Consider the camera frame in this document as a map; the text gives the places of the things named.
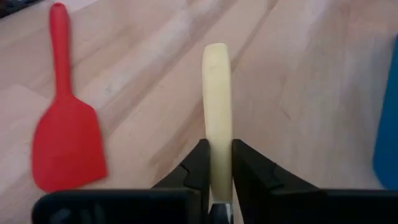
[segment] black object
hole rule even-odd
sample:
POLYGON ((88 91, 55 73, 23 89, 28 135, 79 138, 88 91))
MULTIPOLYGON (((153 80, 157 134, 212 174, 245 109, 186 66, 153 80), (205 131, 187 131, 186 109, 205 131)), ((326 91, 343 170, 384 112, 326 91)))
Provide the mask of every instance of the black object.
POLYGON ((0 0, 0 18, 29 7, 41 0, 0 0))
MULTIPOLYGON (((73 190, 46 195, 33 224, 227 223, 222 205, 208 214, 209 144, 200 140, 167 177, 147 190, 73 190)), ((397 223, 398 192, 326 190, 298 178, 241 140, 233 141, 233 178, 245 224, 397 223)))

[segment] wooden surface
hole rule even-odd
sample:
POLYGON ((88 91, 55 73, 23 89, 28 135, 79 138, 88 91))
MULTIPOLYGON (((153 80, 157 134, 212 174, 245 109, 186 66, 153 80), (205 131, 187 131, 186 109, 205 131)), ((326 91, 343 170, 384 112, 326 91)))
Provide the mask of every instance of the wooden surface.
MULTIPOLYGON (((150 187, 204 137, 201 56, 225 42, 234 136, 319 187, 380 188, 373 144, 395 0, 64 0, 76 95, 98 113, 109 177, 150 187)), ((29 223, 32 132, 53 97, 44 1, 0 20, 0 222, 29 223)))

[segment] blue object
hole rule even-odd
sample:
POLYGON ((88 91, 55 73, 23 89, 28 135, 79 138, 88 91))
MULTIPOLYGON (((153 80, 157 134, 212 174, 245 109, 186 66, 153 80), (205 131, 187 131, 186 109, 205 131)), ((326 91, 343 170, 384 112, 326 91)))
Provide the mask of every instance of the blue object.
POLYGON ((373 169, 385 188, 398 190, 398 41, 395 43, 384 95, 373 169))

